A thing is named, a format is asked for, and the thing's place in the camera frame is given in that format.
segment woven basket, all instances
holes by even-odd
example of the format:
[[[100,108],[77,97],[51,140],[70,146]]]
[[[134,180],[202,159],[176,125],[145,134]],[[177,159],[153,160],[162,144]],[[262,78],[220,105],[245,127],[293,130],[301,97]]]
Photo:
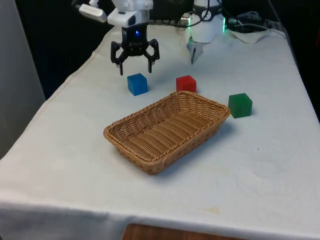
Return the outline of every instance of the woven basket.
[[[213,136],[229,116],[225,105],[178,91],[104,129],[129,161],[156,175]]]

